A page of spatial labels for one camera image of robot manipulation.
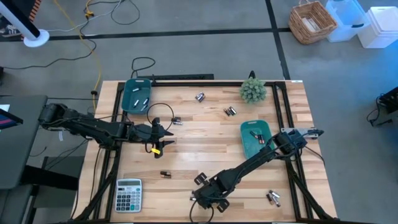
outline white stand base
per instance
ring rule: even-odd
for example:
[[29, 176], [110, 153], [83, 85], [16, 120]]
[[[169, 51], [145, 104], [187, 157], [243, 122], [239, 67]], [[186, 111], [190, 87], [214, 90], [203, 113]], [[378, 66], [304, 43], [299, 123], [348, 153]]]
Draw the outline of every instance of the white stand base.
[[46, 30], [39, 29], [40, 35], [35, 40], [29, 40], [28, 38], [24, 37], [24, 44], [27, 47], [40, 47], [44, 45], [50, 38], [50, 34]]

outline small succulent plant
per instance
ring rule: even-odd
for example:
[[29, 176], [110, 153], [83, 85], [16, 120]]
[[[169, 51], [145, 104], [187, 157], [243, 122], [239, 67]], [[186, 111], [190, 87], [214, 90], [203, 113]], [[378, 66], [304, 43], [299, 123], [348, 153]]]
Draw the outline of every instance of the small succulent plant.
[[266, 99], [267, 90], [264, 87], [264, 82], [250, 77], [243, 82], [239, 93], [246, 103], [255, 104]]

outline calculator display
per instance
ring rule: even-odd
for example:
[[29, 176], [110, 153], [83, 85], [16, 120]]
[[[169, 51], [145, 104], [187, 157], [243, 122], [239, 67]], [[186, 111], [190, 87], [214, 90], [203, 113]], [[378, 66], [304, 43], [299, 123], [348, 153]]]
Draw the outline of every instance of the calculator display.
[[140, 185], [139, 181], [132, 180], [132, 181], [120, 181], [118, 183], [119, 186], [137, 186]]

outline wicker basket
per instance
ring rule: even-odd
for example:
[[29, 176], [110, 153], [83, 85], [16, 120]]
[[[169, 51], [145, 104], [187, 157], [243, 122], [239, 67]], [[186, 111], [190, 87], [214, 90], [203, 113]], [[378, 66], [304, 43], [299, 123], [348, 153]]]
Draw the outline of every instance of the wicker basket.
[[[293, 7], [290, 12], [289, 27], [296, 39], [302, 44], [311, 44], [327, 37], [337, 28], [337, 22], [319, 1], [309, 2]], [[302, 18], [313, 19], [319, 30], [311, 31]]]

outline calculator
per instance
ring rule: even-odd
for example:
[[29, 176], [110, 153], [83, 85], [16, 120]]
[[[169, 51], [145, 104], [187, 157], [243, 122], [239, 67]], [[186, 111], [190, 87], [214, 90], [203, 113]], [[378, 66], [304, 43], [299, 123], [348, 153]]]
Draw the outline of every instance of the calculator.
[[142, 182], [140, 179], [119, 179], [116, 182], [116, 212], [140, 212]]

